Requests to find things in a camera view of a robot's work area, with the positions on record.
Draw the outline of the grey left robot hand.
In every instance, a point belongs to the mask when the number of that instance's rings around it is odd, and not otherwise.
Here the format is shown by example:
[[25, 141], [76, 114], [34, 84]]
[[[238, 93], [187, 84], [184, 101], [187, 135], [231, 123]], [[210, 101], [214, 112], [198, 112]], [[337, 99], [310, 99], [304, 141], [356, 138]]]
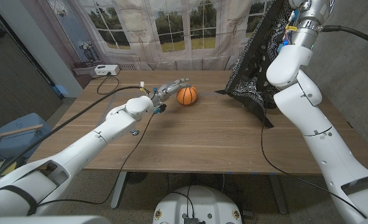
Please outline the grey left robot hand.
[[179, 90], [183, 88], [189, 88], [191, 84], [189, 83], [188, 78], [180, 78], [170, 83], [166, 83], [162, 85], [151, 98], [154, 106], [162, 104], [164, 101], [167, 101], [172, 95], [177, 93]]

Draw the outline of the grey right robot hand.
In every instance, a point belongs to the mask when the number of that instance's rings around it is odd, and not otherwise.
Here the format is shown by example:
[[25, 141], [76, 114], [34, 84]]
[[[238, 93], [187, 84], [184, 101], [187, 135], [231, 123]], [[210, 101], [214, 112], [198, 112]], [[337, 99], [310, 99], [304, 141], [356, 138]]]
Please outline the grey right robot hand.
[[288, 0], [292, 9], [298, 9], [298, 27], [312, 29], [322, 26], [330, 16], [335, 0]]

